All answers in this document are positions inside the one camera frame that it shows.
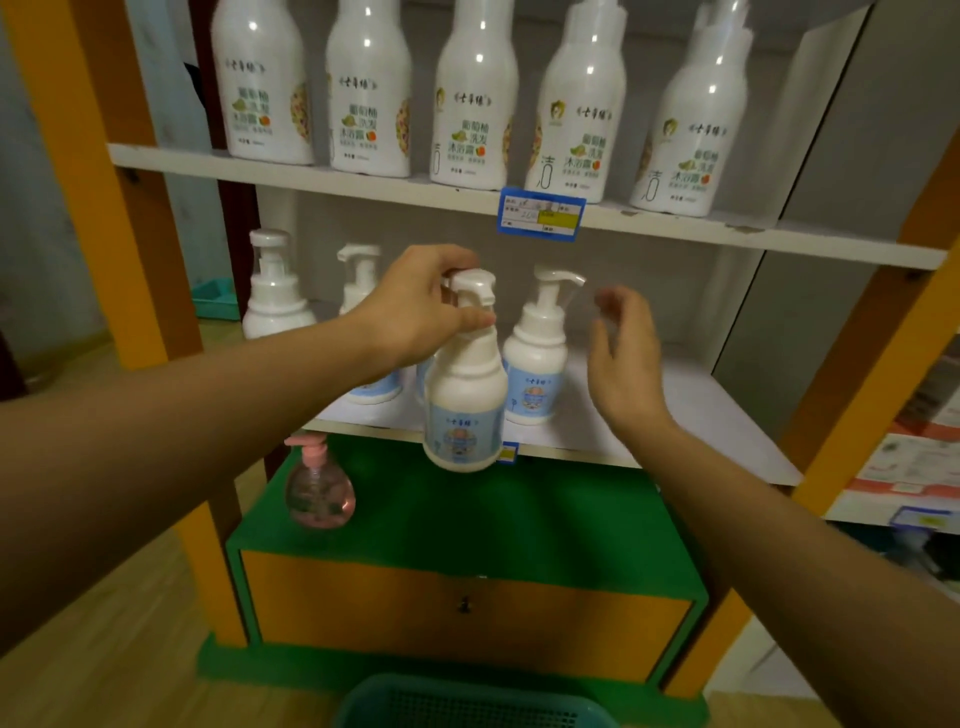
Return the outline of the person's left hand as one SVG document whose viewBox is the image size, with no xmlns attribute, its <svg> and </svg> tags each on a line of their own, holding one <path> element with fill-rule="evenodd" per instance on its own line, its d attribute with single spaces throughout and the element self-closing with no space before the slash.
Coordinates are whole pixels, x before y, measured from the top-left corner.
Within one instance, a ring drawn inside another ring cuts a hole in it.
<svg viewBox="0 0 960 728">
<path fill-rule="evenodd" d="M 443 335 L 444 275 L 478 268 L 478 255 L 453 244 L 406 248 L 347 319 L 375 356 L 378 373 L 410 366 L 455 335 Z"/>
</svg>

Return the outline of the person's right hand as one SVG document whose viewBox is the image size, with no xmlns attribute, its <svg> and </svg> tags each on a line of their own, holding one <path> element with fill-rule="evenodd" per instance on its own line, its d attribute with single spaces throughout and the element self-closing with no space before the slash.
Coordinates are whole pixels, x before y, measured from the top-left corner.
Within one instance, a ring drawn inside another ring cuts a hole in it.
<svg viewBox="0 0 960 728">
<path fill-rule="evenodd" d="M 626 286 L 599 289 L 594 302 L 607 326 L 612 376 L 590 398 L 610 431 L 623 444 L 673 422 L 666 404 L 662 345 L 650 305 Z"/>
</svg>

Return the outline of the white pump bottle blue label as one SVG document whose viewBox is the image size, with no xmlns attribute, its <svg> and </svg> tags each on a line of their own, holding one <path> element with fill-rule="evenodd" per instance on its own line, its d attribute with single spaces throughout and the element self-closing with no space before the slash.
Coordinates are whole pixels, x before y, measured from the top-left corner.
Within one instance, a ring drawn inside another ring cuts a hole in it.
<svg viewBox="0 0 960 728">
<path fill-rule="evenodd" d="M 338 250 L 337 260 L 345 266 L 340 316 L 354 310 L 375 290 L 380 257 L 378 245 L 346 244 Z M 343 398 L 358 406 L 377 406 L 396 398 L 402 389 L 402 371 L 392 370 L 373 383 L 352 389 Z"/>
<path fill-rule="evenodd" d="M 531 294 L 502 350 L 509 422 L 534 427 L 554 415 L 569 359 L 567 307 L 585 283 L 581 273 L 534 267 Z"/>
<path fill-rule="evenodd" d="M 424 384 L 427 457 L 461 474 L 493 465 L 502 450 L 507 392 L 494 323 L 441 346 Z"/>
<path fill-rule="evenodd" d="M 291 235 L 281 229 L 258 228 L 249 233 L 256 265 L 242 318 L 246 340 L 281 334 L 317 323 L 291 260 Z"/>
</svg>

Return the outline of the person's right forearm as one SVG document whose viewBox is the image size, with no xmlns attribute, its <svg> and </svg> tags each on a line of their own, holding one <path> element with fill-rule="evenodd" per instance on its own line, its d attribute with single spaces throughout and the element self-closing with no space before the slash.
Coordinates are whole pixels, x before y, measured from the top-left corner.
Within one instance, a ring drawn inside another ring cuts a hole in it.
<svg viewBox="0 0 960 728">
<path fill-rule="evenodd" d="M 960 603 L 671 418 L 618 437 L 846 728 L 960 728 Z"/>
</svg>

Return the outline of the person's left forearm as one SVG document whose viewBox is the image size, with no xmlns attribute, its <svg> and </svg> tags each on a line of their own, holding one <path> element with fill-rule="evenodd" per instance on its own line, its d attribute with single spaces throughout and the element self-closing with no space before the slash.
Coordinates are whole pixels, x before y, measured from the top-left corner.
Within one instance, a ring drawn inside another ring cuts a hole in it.
<svg viewBox="0 0 960 728">
<path fill-rule="evenodd" d="M 0 403 L 0 659 L 382 354 L 342 318 Z"/>
</svg>

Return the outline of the large blue price tag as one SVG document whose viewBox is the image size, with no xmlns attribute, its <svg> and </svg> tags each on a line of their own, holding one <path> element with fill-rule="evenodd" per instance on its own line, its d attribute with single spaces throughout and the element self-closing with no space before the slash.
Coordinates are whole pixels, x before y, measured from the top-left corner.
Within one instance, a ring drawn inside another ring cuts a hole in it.
<svg viewBox="0 0 960 728">
<path fill-rule="evenodd" d="M 585 198 L 504 187 L 497 209 L 502 235 L 573 243 L 588 206 Z"/>
</svg>

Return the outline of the orange and white shelf unit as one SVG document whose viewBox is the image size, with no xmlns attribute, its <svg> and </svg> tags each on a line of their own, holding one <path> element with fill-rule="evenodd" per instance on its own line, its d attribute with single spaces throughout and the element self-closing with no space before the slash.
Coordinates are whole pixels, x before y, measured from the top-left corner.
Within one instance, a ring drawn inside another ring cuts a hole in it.
<svg viewBox="0 0 960 728">
<path fill-rule="evenodd" d="M 175 246 L 173 208 L 162 173 L 208 176 L 225 186 L 226 213 L 240 211 L 233 196 L 254 186 L 335 200 L 491 217 L 498 193 L 431 183 L 423 177 L 354 175 L 322 166 L 290 166 L 210 152 L 162 148 L 150 118 L 134 34 L 124 0 L 0 0 L 12 53 L 23 75 L 40 134 L 61 185 L 78 243 L 121 362 L 138 369 L 193 354 L 199 326 L 187 311 L 186 267 Z M 643 212 L 611 201 L 589 206 L 582 224 L 627 237 L 679 240 L 725 247 L 841 259 L 859 249 L 881 255 L 889 271 L 930 273 L 899 283 L 884 299 L 864 302 L 890 310 L 859 322 L 870 334 L 840 334 L 839 347 L 870 343 L 871 355 L 851 356 L 848 373 L 830 354 L 804 396 L 785 440 L 788 458 L 801 464 L 795 498 L 824 516 L 834 506 L 878 425 L 906 401 L 933 361 L 933 345 L 947 342 L 950 288 L 960 290 L 960 234 L 951 244 L 921 246 L 790 231 L 735 218 L 693 218 Z"/>
</svg>

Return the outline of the green cabinet with orange drawer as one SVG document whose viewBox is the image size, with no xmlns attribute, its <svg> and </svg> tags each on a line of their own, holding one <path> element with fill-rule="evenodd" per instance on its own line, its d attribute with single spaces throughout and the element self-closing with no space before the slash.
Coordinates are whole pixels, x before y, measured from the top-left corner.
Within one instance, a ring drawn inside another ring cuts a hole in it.
<svg viewBox="0 0 960 728">
<path fill-rule="evenodd" d="M 638 469 L 520 457 L 472 474 L 419 443 L 330 435 L 343 526 L 291 516 L 294 449 L 226 542 L 248 645 L 209 637 L 206 678 L 347 693 L 379 674 L 590 699 L 630 725 L 695 726 L 662 682 L 709 604 Z"/>
</svg>

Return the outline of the tall white shampoo bottle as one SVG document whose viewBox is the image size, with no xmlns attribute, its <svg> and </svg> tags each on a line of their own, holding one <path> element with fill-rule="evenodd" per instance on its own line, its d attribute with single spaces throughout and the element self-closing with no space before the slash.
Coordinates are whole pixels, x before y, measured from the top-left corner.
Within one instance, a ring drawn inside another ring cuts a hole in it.
<svg viewBox="0 0 960 728">
<path fill-rule="evenodd" d="M 410 177 L 413 63 L 401 0 L 338 0 L 325 70 L 331 167 Z"/>
<path fill-rule="evenodd" d="M 627 20 L 618 0 L 569 7 L 538 91 L 525 190 L 603 200 L 627 91 Z"/>
<path fill-rule="evenodd" d="M 210 31 L 229 154 L 314 164 L 306 51 L 289 0 L 218 0 Z"/>
<path fill-rule="evenodd" d="M 432 183 L 491 191 L 507 184 L 520 86 L 514 7 L 515 0 L 455 0 L 436 69 Z"/>
<path fill-rule="evenodd" d="M 648 128 L 629 205 L 706 217 L 748 101 L 750 0 L 707 0 Z"/>
</svg>

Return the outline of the clear pink pump bottle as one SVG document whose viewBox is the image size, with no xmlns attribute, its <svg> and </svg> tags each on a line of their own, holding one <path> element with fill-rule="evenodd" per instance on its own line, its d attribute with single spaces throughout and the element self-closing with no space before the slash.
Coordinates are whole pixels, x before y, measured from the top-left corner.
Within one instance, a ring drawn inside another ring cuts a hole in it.
<svg viewBox="0 0 960 728">
<path fill-rule="evenodd" d="M 304 528 L 342 528 L 354 516 L 354 485 L 330 452 L 327 435 L 304 431 L 285 439 L 299 449 L 299 461 L 289 473 L 284 501 L 291 519 Z"/>
</svg>

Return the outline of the teal plastic tray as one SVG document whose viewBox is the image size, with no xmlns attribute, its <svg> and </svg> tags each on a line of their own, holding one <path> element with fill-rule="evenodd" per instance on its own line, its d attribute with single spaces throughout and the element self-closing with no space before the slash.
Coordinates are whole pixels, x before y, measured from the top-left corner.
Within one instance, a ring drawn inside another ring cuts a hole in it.
<svg viewBox="0 0 960 728">
<path fill-rule="evenodd" d="M 217 277 L 190 289 L 196 316 L 200 320 L 240 322 L 242 315 L 231 277 Z"/>
</svg>

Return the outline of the red and white packet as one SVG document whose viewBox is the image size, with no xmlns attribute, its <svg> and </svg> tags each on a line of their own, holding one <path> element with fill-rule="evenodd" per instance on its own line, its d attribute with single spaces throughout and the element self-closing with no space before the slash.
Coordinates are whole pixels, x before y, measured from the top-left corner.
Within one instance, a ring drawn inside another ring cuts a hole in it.
<svg viewBox="0 0 960 728">
<path fill-rule="evenodd" d="M 846 488 L 960 501 L 960 354 L 938 359 Z"/>
</svg>

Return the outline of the blue yellow price tag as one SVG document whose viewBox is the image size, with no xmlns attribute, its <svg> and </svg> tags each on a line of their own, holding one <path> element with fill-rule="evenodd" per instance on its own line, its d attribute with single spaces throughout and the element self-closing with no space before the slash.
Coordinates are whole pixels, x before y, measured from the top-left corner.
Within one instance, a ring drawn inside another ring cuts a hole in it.
<svg viewBox="0 0 960 728">
<path fill-rule="evenodd" d="M 894 512 L 888 527 L 960 536 L 960 509 L 904 505 Z"/>
</svg>

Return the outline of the teal plastic shopping basket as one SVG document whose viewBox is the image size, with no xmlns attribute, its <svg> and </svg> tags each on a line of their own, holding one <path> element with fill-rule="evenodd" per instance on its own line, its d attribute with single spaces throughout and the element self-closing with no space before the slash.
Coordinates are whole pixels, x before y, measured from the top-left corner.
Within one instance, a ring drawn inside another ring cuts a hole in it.
<svg viewBox="0 0 960 728">
<path fill-rule="evenodd" d="M 381 673 L 356 685 L 330 728 L 621 728 L 573 695 Z"/>
</svg>

